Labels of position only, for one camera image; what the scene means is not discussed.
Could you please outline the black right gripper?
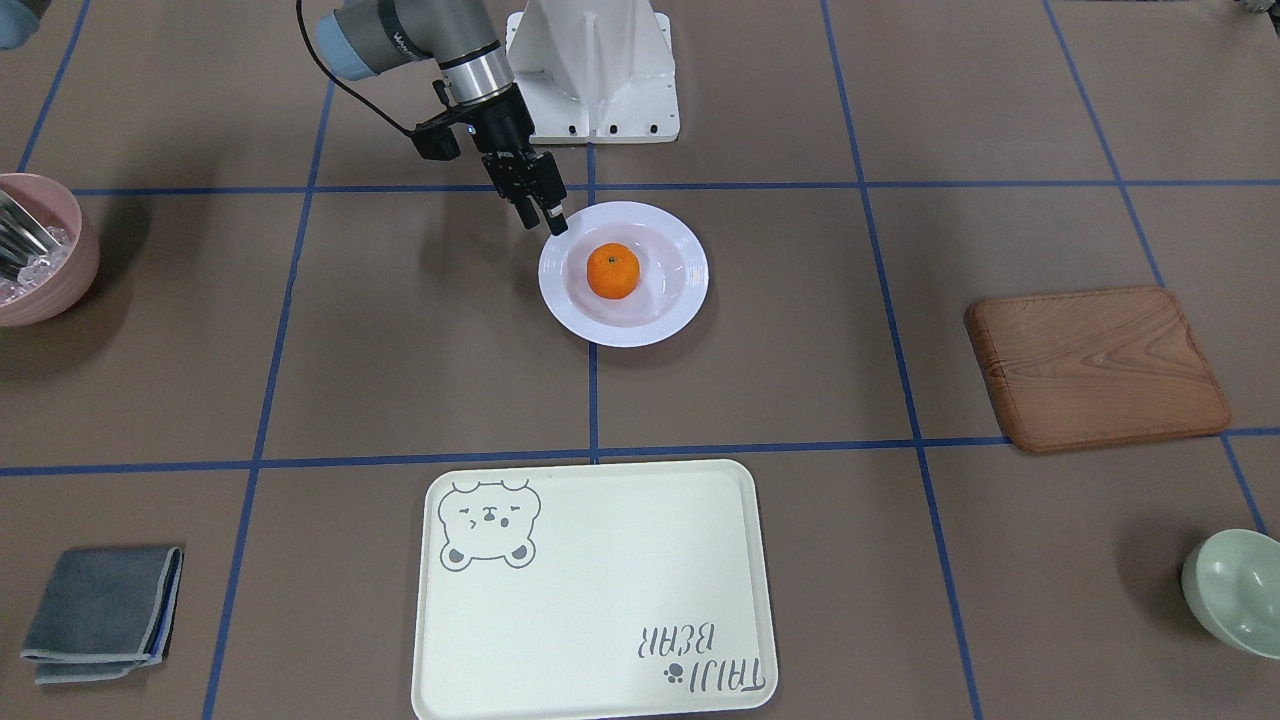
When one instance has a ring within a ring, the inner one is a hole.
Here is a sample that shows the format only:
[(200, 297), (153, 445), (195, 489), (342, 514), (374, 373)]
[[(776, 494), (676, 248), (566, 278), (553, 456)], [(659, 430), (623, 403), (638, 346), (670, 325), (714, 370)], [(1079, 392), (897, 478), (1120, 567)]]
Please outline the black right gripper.
[(553, 236), (566, 233), (564, 182), (556, 159), (532, 146), (532, 117), (518, 86), (480, 102), (470, 127), (495, 191), (516, 209), (524, 228), (538, 228), (541, 211)]

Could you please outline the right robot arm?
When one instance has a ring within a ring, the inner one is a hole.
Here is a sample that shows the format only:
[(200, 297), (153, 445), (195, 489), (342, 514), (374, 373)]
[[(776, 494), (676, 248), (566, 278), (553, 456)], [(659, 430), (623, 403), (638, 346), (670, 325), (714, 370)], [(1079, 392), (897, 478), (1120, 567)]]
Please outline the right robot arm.
[[(296, 18), (308, 55), (326, 78), (404, 136), (419, 156), (452, 161), (461, 155), (456, 128), (468, 132), (497, 191), (524, 227), (568, 229), (567, 190), (556, 159), (534, 147), (535, 123), (506, 47), (481, 1), (347, 1), (310, 29), (303, 4)], [(442, 110), (406, 127), (351, 88), (416, 61), (442, 73), (433, 82)]]

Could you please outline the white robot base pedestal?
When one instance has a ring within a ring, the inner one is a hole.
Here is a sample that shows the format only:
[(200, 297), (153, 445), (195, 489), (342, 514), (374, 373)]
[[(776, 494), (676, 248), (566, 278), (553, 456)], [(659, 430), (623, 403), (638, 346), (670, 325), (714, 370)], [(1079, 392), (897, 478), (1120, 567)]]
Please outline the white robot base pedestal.
[(541, 146), (680, 137), (671, 19), (649, 1), (529, 1), (506, 51)]

